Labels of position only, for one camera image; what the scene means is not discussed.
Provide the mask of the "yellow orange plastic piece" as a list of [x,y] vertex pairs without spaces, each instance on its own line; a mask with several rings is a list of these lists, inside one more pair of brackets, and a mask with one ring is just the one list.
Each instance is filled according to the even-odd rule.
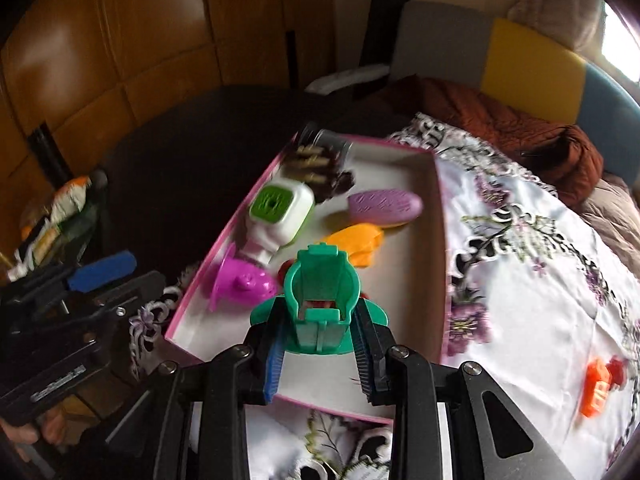
[[367,268],[374,254],[383,244],[384,232],[372,223],[358,223],[322,238],[322,243],[336,246],[346,252],[349,262],[356,268]]

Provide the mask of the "white embroidered floral tablecloth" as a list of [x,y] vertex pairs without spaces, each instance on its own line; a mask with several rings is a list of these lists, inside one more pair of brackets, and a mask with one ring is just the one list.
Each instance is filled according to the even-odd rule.
[[[532,421],[574,479],[639,479],[639,281],[599,234],[528,170],[463,130],[418,117],[390,137],[430,150],[442,198],[448,310],[444,364],[479,362]],[[130,322],[135,378],[160,362],[189,280]],[[602,414],[580,414],[588,364],[626,360]],[[388,479],[390,426],[311,408],[256,415],[258,479]]]

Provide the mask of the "magenta plastic cup toy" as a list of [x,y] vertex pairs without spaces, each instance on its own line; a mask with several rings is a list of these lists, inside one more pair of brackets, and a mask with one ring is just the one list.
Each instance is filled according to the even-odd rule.
[[221,301],[254,308],[279,292],[279,283],[269,272],[235,254],[236,246],[231,242],[208,270],[205,296],[210,312],[215,312]]

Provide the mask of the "green plastic flanged piece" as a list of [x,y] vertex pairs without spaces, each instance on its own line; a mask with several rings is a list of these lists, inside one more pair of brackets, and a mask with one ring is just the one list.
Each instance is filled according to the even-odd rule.
[[310,245],[286,272],[283,292],[250,312],[250,324],[266,322],[282,299],[288,312],[288,352],[332,356],[352,352],[349,326],[362,299],[360,278],[348,255],[334,245]]

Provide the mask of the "red metallic lipstick tube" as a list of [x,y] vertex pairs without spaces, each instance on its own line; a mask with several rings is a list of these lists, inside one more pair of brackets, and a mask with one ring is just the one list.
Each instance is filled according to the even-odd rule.
[[288,274],[288,271],[292,268],[294,263],[296,263],[295,259],[288,259],[280,265],[277,273],[277,280],[281,286],[284,285],[286,274]]

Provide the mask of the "white green plug-in device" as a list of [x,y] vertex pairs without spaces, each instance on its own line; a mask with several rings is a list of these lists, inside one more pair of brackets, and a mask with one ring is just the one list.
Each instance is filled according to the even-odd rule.
[[296,239],[313,209],[314,192],[308,185],[287,178],[271,179],[250,203],[241,254],[268,266],[282,247]]

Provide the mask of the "dark brown fan-shaped hook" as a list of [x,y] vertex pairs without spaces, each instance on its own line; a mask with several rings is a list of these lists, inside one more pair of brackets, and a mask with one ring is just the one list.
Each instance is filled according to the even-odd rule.
[[355,185],[355,176],[347,168],[351,151],[352,142],[344,136],[308,125],[285,150],[281,172],[309,186],[314,201],[321,204]]

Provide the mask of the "red plastic block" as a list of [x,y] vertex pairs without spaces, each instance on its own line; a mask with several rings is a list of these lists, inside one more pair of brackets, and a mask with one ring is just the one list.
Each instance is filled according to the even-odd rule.
[[626,360],[620,356],[612,356],[612,358],[606,363],[605,367],[611,378],[610,388],[623,388],[623,386],[626,385],[627,380]]

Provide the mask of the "orange perforated building block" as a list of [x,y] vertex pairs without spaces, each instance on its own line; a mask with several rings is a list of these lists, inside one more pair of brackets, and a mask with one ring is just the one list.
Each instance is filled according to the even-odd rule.
[[586,370],[580,414],[591,418],[603,413],[612,385],[612,374],[601,358],[591,361]]

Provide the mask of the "purple oval silicone brush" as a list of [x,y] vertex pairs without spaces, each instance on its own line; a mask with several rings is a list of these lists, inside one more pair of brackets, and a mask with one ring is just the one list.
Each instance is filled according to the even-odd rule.
[[381,228],[402,226],[422,214],[419,195],[399,188],[380,188],[347,197],[349,218],[355,223],[371,223]]

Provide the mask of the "yellow blue grey sofa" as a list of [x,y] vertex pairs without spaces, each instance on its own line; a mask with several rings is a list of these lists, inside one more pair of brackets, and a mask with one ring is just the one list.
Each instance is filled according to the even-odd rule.
[[626,185],[639,183],[639,105],[610,75],[556,41],[505,18],[411,1],[390,73],[464,84],[549,122],[578,125]]

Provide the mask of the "beige pink quilted blanket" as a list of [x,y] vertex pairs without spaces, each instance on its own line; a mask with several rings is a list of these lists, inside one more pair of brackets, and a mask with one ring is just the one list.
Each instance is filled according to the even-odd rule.
[[605,172],[578,214],[636,278],[640,276],[639,209],[626,183]]

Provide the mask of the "pink white shallow box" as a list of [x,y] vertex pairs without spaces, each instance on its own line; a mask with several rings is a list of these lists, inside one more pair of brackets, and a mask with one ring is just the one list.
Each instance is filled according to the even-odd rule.
[[[384,140],[361,136],[349,140],[352,150],[348,166],[355,175],[356,191],[401,188],[423,200],[420,217],[385,231],[372,264],[358,274],[363,291],[386,312],[398,344],[437,362],[442,356],[448,300],[446,236],[434,159],[429,152]],[[250,327],[250,314],[243,307],[221,304],[209,310],[207,286],[228,244],[243,244],[248,205],[264,183],[279,172],[280,162],[275,159],[232,214],[168,327],[166,340],[195,359],[213,359],[242,341]],[[286,354],[278,396],[308,408],[377,422],[392,418],[394,412],[389,406],[367,402],[352,354]]]

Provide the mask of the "rust brown quilted jacket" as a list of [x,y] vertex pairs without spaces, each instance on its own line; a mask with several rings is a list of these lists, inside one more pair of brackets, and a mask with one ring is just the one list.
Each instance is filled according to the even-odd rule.
[[601,179],[603,156],[578,126],[535,117],[464,84],[422,78],[420,86],[424,113],[498,148],[554,186],[566,206],[581,204]]

